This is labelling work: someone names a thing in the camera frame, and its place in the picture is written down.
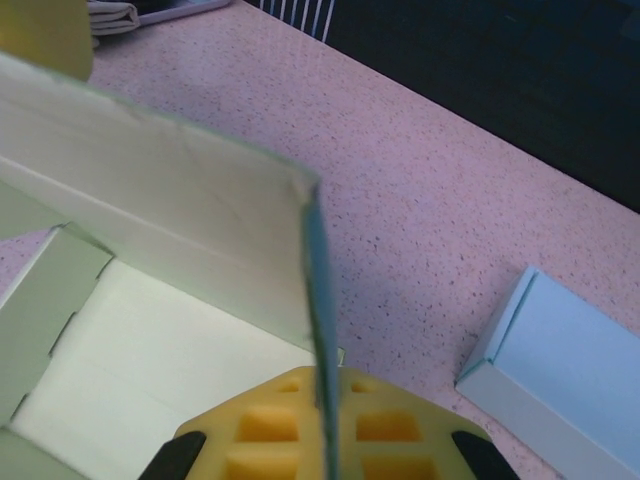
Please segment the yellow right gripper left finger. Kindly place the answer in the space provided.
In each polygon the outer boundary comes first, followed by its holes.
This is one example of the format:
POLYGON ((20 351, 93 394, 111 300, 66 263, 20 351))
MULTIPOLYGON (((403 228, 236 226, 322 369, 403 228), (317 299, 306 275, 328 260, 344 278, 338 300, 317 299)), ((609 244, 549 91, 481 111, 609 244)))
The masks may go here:
POLYGON ((315 369, 298 367, 184 422, 145 479, 319 479, 315 369))

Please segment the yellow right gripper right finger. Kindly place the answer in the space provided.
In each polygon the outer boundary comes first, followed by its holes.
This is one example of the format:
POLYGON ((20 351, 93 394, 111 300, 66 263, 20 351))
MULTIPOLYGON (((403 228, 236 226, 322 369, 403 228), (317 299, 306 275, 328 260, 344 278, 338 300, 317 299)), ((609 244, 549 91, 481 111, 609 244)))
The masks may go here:
POLYGON ((341 479, 516 479, 471 420, 392 383, 341 367, 341 479))

